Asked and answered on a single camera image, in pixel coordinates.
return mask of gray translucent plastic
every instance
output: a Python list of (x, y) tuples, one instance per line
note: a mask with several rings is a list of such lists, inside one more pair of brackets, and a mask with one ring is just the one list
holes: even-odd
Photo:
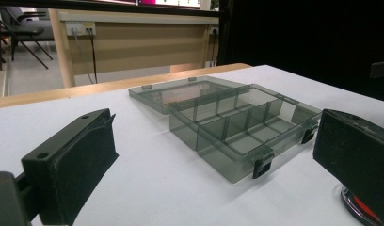
[(278, 156), (316, 131), (321, 110), (252, 84), (174, 104), (172, 133), (236, 183), (264, 154)]
[(168, 106), (176, 102), (242, 86), (244, 84), (200, 76), (132, 88), (129, 95), (162, 114), (168, 114)]

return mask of power outlet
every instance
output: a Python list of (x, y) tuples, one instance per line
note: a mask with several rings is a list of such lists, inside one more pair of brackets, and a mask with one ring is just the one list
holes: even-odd
[(209, 32), (209, 34), (210, 34), (210, 35), (214, 35), (215, 33), (218, 35), (218, 33), (219, 33), (219, 27), (218, 27), (218, 26), (212, 26), (212, 27), (210, 27), (210, 32)]
[(66, 22), (65, 25), (68, 36), (73, 36), (73, 32), (77, 36), (88, 36), (90, 31), (92, 35), (96, 35), (94, 22)]

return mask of black chair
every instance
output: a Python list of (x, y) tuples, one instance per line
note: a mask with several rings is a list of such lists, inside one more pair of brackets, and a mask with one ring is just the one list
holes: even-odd
[(46, 69), (48, 69), (48, 67), (33, 53), (33, 51), (31, 51), (24, 44), (23, 39), (20, 39), (20, 37), (28, 37), (29, 39), (33, 40), (39, 46), (39, 48), (42, 49), (42, 51), (49, 58), (51, 58), (51, 56), (49, 56), (48, 53), (46, 53), (45, 50), (43, 50), (43, 48), (33, 38), (40, 35), (43, 32), (43, 30), (44, 29), (42, 27), (35, 27), (35, 26), (7, 25), (0, 19), (0, 70), (2, 70), (2, 63), (4, 62), (2, 58), (2, 44), (1, 44), (3, 41), (3, 36), (7, 36), (7, 37), (11, 36), (12, 41), (16, 40), (17, 42), (19, 42), (28, 52), (30, 52), (30, 54), (32, 54), (36, 58), (36, 60), (38, 60)]
[(11, 26), (11, 28), (15, 26), (19, 26), (22, 30), (27, 30), (28, 27), (32, 27), (31, 30), (35, 27), (42, 28), (39, 34), (33, 34), (32, 36), (27, 34), (18, 34), (15, 39), (12, 38), (11, 45), (11, 58), (14, 60), (15, 49), (18, 46), (18, 42), (21, 40), (22, 42), (33, 41), (35, 42), (39, 48), (49, 57), (51, 56), (40, 46), (38, 41), (53, 41), (54, 32), (52, 30), (51, 21), (50, 20), (37, 20), (33, 21), (31, 18), (42, 18), (46, 16), (45, 12), (22, 12), (19, 7), (1, 7), (0, 14), (2, 18), (2, 22), (6, 25)]

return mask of white table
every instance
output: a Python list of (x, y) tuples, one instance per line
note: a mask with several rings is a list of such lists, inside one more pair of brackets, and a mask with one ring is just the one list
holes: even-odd
[[(211, 75), (384, 127), (384, 102), (273, 67)], [(259, 179), (248, 176), (233, 185), (168, 130), (168, 116), (130, 98), (128, 89), (0, 108), (0, 170), (19, 175), (24, 155), (75, 118), (102, 108), (117, 115), (120, 157), (74, 225), (359, 225), (341, 203), (340, 182), (312, 159), (314, 140), (278, 156)], [(40, 225), (40, 219), (32, 223)]]

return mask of power cord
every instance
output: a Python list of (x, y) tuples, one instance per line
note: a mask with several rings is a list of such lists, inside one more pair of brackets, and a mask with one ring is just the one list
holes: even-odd
[(81, 43), (80, 43), (80, 41), (79, 41), (78, 38), (77, 38), (77, 29), (75, 29), (74, 27), (72, 28), (72, 34), (74, 35), (75, 41), (77, 42), (78, 51), (80, 52), (81, 58), (83, 58), (84, 66), (86, 67), (86, 71), (87, 71), (87, 74), (88, 74), (89, 82), (90, 82), (91, 84), (94, 84), (94, 83), (92, 82), (91, 76), (90, 76), (90, 74), (89, 74), (89, 69), (88, 69), (87, 61), (86, 61), (86, 58), (85, 58), (84, 55), (83, 55), (83, 49), (82, 49), (82, 47), (81, 47)]
[(96, 75), (96, 59), (95, 59), (95, 46), (93, 44), (93, 33), (92, 28), (87, 28), (87, 32), (89, 34), (89, 39), (91, 40), (92, 45), (92, 59), (93, 59), (93, 71), (95, 73), (95, 83), (98, 84), (98, 77)]
[(213, 34), (215, 35), (214, 36), (214, 40), (213, 40), (213, 53), (212, 53), (212, 61), (210, 61), (210, 67), (215, 67), (216, 66), (216, 60), (214, 60), (215, 58), (215, 47), (216, 47), (216, 29), (213, 30)]

